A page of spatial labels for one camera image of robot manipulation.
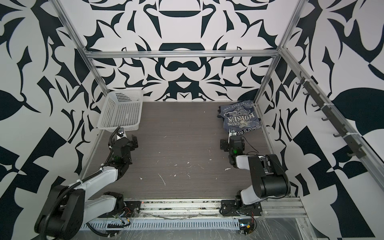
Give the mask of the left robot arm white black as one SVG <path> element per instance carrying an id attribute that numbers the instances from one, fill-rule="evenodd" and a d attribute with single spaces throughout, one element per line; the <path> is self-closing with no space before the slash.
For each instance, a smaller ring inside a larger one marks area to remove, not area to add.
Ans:
<path id="1" fill-rule="evenodd" d="M 118 130 L 109 139 L 110 153 L 98 171 L 69 186 L 53 187 L 35 223 L 34 230 L 42 240 L 70 240 L 83 225 L 102 216 L 120 218 L 124 212 L 124 196 L 106 192 L 97 199 L 92 196 L 118 181 L 132 165 L 131 152 L 138 148 L 138 139 L 130 139 Z"/>

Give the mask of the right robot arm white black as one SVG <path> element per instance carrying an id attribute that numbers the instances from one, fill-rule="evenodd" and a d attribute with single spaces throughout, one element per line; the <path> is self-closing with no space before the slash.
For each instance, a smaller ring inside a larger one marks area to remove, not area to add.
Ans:
<path id="1" fill-rule="evenodd" d="M 229 154 L 230 164 L 251 175 L 251 185 L 240 190 L 235 202 L 239 207 L 251 206 L 266 199 L 281 199 L 291 192 L 290 181 L 275 154 L 245 154 L 245 142 L 242 136 L 230 136 L 220 140 L 220 149 Z"/>

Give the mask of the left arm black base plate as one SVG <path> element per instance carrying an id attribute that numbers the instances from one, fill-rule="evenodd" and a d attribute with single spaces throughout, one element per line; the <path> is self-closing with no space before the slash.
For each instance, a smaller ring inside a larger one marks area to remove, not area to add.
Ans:
<path id="1" fill-rule="evenodd" d="M 133 218 L 140 214 L 142 201 L 124 201 L 120 214 L 122 218 Z"/>

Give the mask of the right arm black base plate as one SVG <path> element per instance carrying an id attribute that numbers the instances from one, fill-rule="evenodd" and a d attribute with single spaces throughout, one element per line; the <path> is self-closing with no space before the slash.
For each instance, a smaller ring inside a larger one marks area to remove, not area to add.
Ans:
<path id="1" fill-rule="evenodd" d="M 219 213 L 224 217 L 261 216 L 263 212 L 261 203 L 241 205 L 235 200 L 222 200 Z"/>

